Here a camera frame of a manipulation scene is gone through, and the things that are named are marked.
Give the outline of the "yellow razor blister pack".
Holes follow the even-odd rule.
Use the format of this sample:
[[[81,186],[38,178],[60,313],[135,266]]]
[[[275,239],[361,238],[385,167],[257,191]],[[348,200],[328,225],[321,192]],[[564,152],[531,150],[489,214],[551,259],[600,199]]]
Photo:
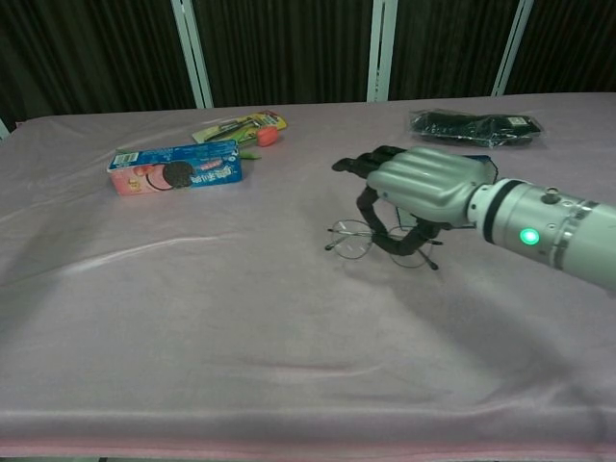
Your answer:
[[[263,110],[215,123],[192,133],[192,139],[197,143],[234,140],[238,144],[247,144],[256,142],[258,134],[268,127],[280,131],[287,126],[287,121],[281,115]]]

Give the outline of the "thin wire-frame eyeglasses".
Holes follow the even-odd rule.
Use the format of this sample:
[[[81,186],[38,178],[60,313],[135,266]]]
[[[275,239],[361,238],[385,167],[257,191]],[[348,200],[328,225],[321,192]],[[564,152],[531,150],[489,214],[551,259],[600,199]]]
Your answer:
[[[324,246],[324,250],[334,252],[346,260],[360,260],[373,247],[375,233],[364,221],[357,219],[344,219],[334,222],[327,232],[330,242]],[[405,269],[418,269],[426,266],[431,270],[438,270],[439,266],[431,258],[434,246],[443,243],[436,239],[429,239],[419,250],[410,255],[389,254],[390,259],[398,266]]]

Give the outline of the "pink tablecloth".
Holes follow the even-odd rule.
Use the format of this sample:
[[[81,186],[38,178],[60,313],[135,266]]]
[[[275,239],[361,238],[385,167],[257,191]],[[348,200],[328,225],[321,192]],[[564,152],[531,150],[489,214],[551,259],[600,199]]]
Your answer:
[[[616,462],[616,295],[445,233],[438,270],[327,252],[421,109],[535,117],[500,172],[616,204],[616,93],[281,106],[233,185],[121,197],[120,149],[241,108],[48,116],[0,141],[0,457]]]

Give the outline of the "black gloves in plastic bag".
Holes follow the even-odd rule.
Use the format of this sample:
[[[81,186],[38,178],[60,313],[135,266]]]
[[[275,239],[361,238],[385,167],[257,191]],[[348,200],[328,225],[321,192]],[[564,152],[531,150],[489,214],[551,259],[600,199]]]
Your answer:
[[[440,109],[409,113],[409,132],[418,139],[481,148],[521,147],[543,133],[528,115],[476,115]]]

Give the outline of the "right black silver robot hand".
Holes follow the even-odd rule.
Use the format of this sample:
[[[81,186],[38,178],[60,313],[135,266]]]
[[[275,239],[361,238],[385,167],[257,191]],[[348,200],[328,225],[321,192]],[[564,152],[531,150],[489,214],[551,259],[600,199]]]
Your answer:
[[[496,183],[499,170],[487,155],[460,156],[443,150],[382,145],[333,164],[338,172],[366,181],[356,207],[372,232],[372,243],[392,256],[406,257],[431,244],[443,230],[473,227],[468,210],[473,194]],[[386,201],[415,219],[396,239],[374,204]]]

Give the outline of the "blue pink cookie box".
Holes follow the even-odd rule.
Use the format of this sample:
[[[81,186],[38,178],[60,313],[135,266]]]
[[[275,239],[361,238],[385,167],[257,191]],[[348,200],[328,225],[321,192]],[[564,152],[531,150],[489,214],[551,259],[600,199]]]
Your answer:
[[[107,172],[116,192],[124,196],[224,185],[243,179],[235,141],[118,151]]]

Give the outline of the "artificial red tulip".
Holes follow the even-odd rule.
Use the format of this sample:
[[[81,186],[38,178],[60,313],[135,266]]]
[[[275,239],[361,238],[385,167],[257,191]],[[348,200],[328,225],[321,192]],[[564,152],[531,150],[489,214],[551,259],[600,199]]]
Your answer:
[[[249,140],[240,144],[240,158],[249,161],[260,160],[262,158],[260,149],[276,144],[278,139],[279,130],[275,126],[257,129]]]

